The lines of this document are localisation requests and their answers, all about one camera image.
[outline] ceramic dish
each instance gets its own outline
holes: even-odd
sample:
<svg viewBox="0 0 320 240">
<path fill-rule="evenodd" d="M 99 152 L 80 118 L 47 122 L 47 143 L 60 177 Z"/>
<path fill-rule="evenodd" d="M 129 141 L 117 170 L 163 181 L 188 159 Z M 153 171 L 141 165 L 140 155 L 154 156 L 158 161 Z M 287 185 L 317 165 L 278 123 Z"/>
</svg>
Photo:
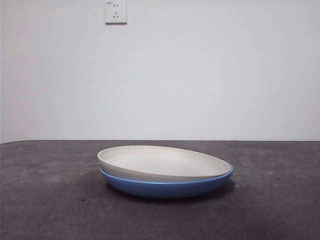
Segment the ceramic dish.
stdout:
<svg viewBox="0 0 320 240">
<path fill-rule="evenodd" d="M 108 184 L 127 194 L 147 198 L 175 199 L 206 194 L 221 187 L 231 176 L 233 167 L 224 175 L 211 179 L 181 182 L 152 182 L 124 179 L 106 173 L 100 169 Z"/>
<path fill-rule="evenodd" d="M 198 181 L 230 171 L 230 165 L 219 158 L 173 147 L 117 146 L 100 151 L 97 157 L 108 174 L 138 181 Z"/>
</svg>

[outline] wall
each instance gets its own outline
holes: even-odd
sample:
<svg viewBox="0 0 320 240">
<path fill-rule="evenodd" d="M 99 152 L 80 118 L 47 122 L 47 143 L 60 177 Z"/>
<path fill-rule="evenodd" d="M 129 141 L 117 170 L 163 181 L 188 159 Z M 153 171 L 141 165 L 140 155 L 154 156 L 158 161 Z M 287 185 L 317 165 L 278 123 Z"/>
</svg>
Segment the wall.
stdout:
<svg viewBox="0 0 320 240">
<path fill-rule="evenodd" d="M 2 142 L 320 140 L 320 1 L 1 1 Z"/>
</svg>

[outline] wall socket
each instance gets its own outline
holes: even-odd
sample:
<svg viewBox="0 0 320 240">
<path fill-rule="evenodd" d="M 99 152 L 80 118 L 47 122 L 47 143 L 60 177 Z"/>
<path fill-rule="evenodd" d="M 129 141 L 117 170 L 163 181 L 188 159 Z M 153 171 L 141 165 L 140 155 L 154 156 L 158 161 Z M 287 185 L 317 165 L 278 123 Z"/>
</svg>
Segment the wall socket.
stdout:
<svg viewBox="0 0 320 240">
<path fill-rule="evenodd" d="M 127 0 L 105 0 L 105 24 L 127 23 Z"/>
</svg>

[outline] blue plate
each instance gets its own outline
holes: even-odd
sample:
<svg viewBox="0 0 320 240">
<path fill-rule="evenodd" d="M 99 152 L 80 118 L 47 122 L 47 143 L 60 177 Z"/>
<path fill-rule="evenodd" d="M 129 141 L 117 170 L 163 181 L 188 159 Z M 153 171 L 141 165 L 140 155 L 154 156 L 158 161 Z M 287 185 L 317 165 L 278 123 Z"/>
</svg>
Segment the blue plate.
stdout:
<svg viewBox="0 0 320 240">
<path fill-rule="evenodd" d="M 110 175 L 102 168 L 100 171 L 108 184 L 127 194 L 147 198 L 175 199 L 203 195 L 221 187 L 234 170 L 232 165 L 229 165 L 230 171 L 224 175 L 204 180 L 178 182 L 138 181 Z"/>
</svg>

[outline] gray floor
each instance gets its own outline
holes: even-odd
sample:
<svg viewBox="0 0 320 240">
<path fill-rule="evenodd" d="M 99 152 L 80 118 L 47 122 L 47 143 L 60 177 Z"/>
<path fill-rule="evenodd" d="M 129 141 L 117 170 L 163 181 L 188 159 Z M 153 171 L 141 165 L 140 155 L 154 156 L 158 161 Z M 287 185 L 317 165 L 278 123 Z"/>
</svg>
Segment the gray floor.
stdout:
<svg viewBox="0 0 320 240">
<path fill-rule="evenodd" d="M 213 193 L 135 197 L 108 186 L 97 152 L 158 145 L 234 166 Z M 320 142 L 18 141 L 1 145 L 2 240 L 319 239 Z"/>
</svg>

